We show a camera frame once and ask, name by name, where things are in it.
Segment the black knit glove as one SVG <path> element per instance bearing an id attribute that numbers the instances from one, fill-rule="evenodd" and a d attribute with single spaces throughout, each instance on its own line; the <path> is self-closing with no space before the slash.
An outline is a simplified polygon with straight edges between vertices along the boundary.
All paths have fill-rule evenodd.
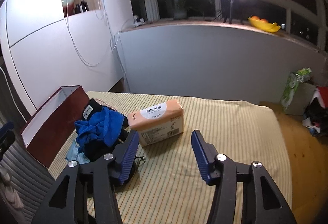
<path id="1" fill-rule="evenodd" d="M 89 120 L 89 118 L 95 113 L 99 112 L 102 107 L 108 107 L 98 103 L 95 99 L 90 99 L 86 107 L 82 112 L 80 120 Z M 127 118 L 124 121 L 121 134 L 113 146 L 107 147 L 104 143 L 99 141 L 92 141 L 86 144 L 84 149 L 85 156 L 91 161 L 95 162 L 99 158 L 104 157 L 106 154 L 113 154 L 115 157 L 115 173 L 114 181 L 117 186 L 125 185 L 130 181 L 135 173 L 135 158 L 138 149 L 138 133 L 128 133 Z"/>

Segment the blue cloth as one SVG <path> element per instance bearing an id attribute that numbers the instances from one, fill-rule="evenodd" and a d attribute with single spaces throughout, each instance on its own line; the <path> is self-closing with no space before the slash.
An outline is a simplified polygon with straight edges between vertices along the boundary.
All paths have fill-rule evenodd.
<path id="1" fill-rule="evenodd" d="M 111 147 L 117 141 L 126 117 L 108 107 L 102 107 L 89 120 L 77 120 L 74 123 L 79 145 L 78 152 L 84 152 L 86 144 L 92 141 L 104 143 Z"/>

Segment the orange tissue pack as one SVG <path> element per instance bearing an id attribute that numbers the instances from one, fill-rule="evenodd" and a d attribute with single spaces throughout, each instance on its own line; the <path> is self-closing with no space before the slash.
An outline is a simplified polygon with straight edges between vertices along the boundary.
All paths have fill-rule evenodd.
<path id="1" fill-rule="evenodd" d="M 176 99 L 130 113 L 127 120 L 129 128 L 138 132 L 143 147 L 184 131 L 184 109 Z"/>

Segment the light blue plastic packet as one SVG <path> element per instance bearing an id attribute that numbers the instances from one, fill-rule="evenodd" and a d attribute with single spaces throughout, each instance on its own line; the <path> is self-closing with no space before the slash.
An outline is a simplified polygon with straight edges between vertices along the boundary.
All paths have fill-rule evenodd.
<path id="1" fill-rule="evenodd" d="M 78 152 L 79 147 L 79 144 L 74 139 L 65 156 L 66 161 L 77 161 L 81 165 L 90 163 L 90 160 L 85 156 L 83 152 Z"/>

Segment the dark red cardboard box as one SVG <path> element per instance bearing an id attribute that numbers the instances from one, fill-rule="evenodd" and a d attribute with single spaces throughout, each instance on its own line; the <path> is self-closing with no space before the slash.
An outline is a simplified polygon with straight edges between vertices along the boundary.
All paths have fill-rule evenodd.
<path id="1" fill-rule="evenodd" d="M 89 100 L 81 85 L 60 87 L 24 126 L 21 135 L 27 152 L 49 168 Z"/>

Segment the striped yellow tablecloth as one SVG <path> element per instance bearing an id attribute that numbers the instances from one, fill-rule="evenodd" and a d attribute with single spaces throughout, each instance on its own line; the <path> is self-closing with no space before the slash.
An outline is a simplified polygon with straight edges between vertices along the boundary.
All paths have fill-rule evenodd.
<path id="1" fill-rule="evenodd" d="M 78 122 L 49 172 L 93 169 L 99 223 L 295 223 L 290 161 L 273 111 L 246 101 L 90 92 L 128 118 L 125 144 L 67 161 Z"/>

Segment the pile of clothes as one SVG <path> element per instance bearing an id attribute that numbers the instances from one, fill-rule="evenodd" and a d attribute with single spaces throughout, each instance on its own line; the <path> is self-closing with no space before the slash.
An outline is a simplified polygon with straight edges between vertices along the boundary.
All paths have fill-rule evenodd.
<path id="1" fill-rule="evenodd" d="M 314 137 L 327 137 L 327 87 L 316 87 L 314 95 L 306 107 L 302 125 Z"/>

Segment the green white package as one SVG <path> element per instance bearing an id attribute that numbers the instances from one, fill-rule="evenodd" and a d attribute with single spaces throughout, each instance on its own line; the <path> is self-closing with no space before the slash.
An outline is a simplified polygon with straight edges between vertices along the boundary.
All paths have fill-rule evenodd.
<path id="1" fill-rule="evenodd" d="M 310 103 L 316 86 L 308 83 L 312 70 L 303 68 L 291 72 L 281 97 L 281 106 L 285 114 L 301 116 Z"/>

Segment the yellow fruit bowl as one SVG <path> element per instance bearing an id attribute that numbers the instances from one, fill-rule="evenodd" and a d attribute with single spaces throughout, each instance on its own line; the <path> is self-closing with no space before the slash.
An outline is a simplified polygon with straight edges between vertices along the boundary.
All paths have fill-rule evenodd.
<path id="1" fill-rule="evenodd" d="M 281 26 L 279 26 L 276 22 L 269 23 L 266 19 L 259 18 L 257 16 L 248 18 L 248 21 L 251 26 L 269 33 L 275 33 L 281 29 Z"/>

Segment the red vase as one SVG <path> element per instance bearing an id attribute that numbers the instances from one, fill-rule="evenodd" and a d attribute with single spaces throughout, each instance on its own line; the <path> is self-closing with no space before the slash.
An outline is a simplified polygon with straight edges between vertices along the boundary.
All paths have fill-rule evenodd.
<path id="1" fill-rule="evenodd" d="M 62 8 L 64 17 L 71 16 L 75 8 L 74 0 L 62 0 Z"/>

